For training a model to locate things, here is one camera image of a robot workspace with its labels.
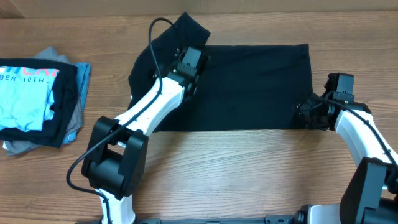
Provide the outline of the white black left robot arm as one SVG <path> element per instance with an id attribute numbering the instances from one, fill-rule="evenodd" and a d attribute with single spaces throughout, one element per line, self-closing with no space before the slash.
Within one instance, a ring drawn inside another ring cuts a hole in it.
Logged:
<path id="1" fill-rule="evenodd" d="M 209 57 L 189 47 L 132 108 L 114 119 L 100 117 L 91 133 L 82 174 L 101 197 L 100 223 L 134 223 L 132 195 L 144 173 L 149 136 L 195 92 Z"/>

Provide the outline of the folded grey shirt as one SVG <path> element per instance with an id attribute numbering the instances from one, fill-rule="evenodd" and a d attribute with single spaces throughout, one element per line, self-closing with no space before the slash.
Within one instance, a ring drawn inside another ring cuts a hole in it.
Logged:
<path id="1" fill-rule="evenodd" d="M 54 52 L 51 47 L 43 50 L 39 58 L 2 58 L 1 65 L 23 66 L 29 68 L 56 68 L 60 77 L 55 80 L 53 93 L 55 103 L 50 108 L 54 110 L 54 119 L 46 121 L 41 131 L 27 133 L 16 128 L 1 131 L 1 139 L 8 149 L 15 154 L 28 151 L 39 146 L 59 148 L 66 134 L 66 128 L 72 118 L 78 102 L 78 85 L 76 82 L 77 66 L 70 64 L 65 56 L 44 57 L 46 52 Z"/>

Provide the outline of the folded black printed t-shirt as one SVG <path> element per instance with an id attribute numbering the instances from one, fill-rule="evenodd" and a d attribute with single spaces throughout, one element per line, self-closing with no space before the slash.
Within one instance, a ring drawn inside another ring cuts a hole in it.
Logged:
<path id="1" fill-rule="evenodd" d="M 1 65 L 1 131 L 16 128 L 41 131 L 54 119 L 53 87 L 60 77 L 56 68 Z"/>

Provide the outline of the folded blue shirt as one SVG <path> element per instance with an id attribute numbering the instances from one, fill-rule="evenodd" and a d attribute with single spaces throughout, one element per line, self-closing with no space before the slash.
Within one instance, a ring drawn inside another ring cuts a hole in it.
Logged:
<path id="1" fill-rule="evenodd" d="M 75 63 L 77 66 L 76 82 L 78 85 L 78 102 L 72 114 L 72 118 L 66 128 L 66 134 L 62 144 L 69 144 L 76 140 L 80 128 L 83 126 L 83 110 L 85 107 L 88 86 L 90 83 L 91 65 L 89 63 Z"/>

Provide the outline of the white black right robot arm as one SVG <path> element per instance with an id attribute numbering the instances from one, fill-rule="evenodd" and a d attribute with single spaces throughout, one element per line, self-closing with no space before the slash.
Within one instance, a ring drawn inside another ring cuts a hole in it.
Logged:
<path id="1" fill-rule="evenodd" d="M 322 96 L 311 94 L 296 107 L 307 129 L 336 132 L 346 143 L 356 171 L 340 203 L 306 205 L 290 223 L 397 223 L 397 153 L 377 129 L 371 110 L 354 100 L 354 76 L 331 73 Z"/>

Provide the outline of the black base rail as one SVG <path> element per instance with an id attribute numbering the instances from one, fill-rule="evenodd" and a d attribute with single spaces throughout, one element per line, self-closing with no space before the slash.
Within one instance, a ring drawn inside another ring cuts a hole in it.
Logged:
<path id="1" fill-rule="evenodd" d="M 267 215 L 264 218 L 222 218 L 222 219 L 184 219 L 184 220 L 161 220 L 137 219 L 133 224 L 291 224 L 294 222 L 293 215 Z"/>

